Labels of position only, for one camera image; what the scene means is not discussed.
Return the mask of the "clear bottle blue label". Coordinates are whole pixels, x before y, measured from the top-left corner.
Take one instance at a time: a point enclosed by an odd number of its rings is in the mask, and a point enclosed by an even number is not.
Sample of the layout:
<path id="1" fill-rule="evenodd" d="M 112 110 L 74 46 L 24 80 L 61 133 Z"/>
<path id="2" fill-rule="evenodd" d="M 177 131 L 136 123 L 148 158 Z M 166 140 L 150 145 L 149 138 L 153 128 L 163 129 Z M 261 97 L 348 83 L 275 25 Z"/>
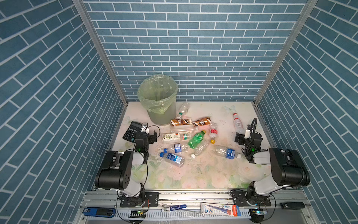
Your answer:
<path id="1" fill-rule="evenodd" d="M 241 154 L 236 150 L 224 146 L 215 146 L 215 154 L 230 160 L 241 158 Z"/>

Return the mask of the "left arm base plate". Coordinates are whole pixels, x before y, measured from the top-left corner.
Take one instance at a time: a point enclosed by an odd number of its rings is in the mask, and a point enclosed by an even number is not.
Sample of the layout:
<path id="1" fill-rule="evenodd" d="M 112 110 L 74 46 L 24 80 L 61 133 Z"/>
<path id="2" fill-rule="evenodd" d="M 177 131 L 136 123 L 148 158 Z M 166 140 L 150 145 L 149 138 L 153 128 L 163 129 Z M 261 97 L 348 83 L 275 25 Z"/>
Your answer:
<path id="1" fill-rule="evenodd" d="M 157 207 L 159 201 L 158 192 L 141 192 L 137 197 L 120 197 L 121 208 Z"/>

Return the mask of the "clear bottle red cap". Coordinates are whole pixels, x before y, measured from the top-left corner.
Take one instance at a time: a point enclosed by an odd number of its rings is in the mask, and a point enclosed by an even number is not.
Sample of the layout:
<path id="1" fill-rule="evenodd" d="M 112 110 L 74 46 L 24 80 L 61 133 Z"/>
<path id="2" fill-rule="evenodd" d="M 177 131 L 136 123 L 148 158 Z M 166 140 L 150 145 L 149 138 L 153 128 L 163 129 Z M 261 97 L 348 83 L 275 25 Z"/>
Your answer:
<path id="1" fill-rule="evenodd" d="M 240 120 L 238 114 L 234 113 L 233 118 L 234 118 L 234 127 L 235 127 L 236 132 L 239 134 L 245 134 L 246 129 L 244 128 L 244 125 L 243 125 L 242 121 Z"/>

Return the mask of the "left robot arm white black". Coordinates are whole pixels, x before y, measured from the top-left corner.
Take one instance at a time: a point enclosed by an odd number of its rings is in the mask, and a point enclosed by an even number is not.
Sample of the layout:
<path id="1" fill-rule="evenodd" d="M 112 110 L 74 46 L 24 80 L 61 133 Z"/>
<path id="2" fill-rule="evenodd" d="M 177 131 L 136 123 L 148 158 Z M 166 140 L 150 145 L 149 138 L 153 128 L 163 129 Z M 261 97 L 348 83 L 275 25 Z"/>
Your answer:
<path id="1" fill-rule="evenodd" d="M 99 171 L 95 177 L 97 189 L 117 189 L 121 199 L 140 200 L 145 199 L 144 183 L 138 183 L 131 178 L 133 165 L 145 165 L 149 158 L 149 146 L 157 142 L 160 133 L 156 131 L 152 135 L 146 131 L 135 134 L 135 145 L 124 152 L 106 152 Z"/>

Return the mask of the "red label bottle yellow cap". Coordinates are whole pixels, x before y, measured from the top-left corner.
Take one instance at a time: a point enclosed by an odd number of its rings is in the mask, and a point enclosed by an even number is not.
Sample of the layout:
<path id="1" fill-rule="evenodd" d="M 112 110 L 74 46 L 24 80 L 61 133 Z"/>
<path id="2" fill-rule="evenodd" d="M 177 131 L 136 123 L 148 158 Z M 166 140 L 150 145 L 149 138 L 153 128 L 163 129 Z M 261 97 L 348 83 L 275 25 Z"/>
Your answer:
<path id="1" fill-rule="evenodd" d="M 218 137 L 218 129 L 217 129 L 217 124 L 212 123 L 210 125 L 210 129 L 209 129 L 209 137 L 210 137 L 210 143 L 211 144 L 215 144 L 215 139 Z"/>

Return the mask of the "clear bottle green cap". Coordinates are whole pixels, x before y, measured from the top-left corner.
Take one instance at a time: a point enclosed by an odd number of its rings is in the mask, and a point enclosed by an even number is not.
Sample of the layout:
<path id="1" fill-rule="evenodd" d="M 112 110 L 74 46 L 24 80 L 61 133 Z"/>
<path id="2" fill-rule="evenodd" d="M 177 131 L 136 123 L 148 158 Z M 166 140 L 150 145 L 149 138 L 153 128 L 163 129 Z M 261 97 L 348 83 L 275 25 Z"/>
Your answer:
<path id="1" fill-rule="evenodd" d="M 187 102 L 183 103 L 183 105 L 179 109 L 176 119 L 182 119 L 183 116 L 187 114 L 189 107 L 190 107 L 189 103 Z"/>

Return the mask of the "clear crushed bottle white cap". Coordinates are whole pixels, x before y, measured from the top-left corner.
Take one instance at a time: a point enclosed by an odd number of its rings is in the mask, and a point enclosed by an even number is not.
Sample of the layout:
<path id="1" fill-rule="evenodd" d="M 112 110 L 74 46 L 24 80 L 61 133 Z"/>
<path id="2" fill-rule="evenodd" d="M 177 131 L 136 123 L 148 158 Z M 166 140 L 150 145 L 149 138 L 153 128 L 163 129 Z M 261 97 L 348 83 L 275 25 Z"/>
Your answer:
<path id="1" fill-rule="evenodd" d="M 190 155 L 190 157 L 192 159 L 195 159 L 198 155 L 202 154 L 206 149 L 207 147 L 209 146 L 210 144 L 210 141 L 208 140 L 205 140 L 203 142 L 201 142 L 194 150 L 194 152 Z"/>

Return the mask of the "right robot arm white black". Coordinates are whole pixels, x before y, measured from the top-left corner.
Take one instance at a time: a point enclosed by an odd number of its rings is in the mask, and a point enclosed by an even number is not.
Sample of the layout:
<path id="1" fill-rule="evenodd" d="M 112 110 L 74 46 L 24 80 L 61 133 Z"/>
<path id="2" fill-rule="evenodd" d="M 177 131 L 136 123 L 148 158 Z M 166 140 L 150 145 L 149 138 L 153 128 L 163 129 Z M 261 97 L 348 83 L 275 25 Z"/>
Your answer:
<path id="1" fill-rule="evenodd" d="M 281 189 L 307 186 L 310 183 L 310 175 L 296 150 L 274 147 L 262 149 L 262 140 L 259 133 L 235 135 L 235 142 L 244 146 L 242 154 L 249 163 L 271 167 L 270 174 L 265 178 L 249 184 L 245 198 L 252 205 L 266 201 L 270 194 Z"/>

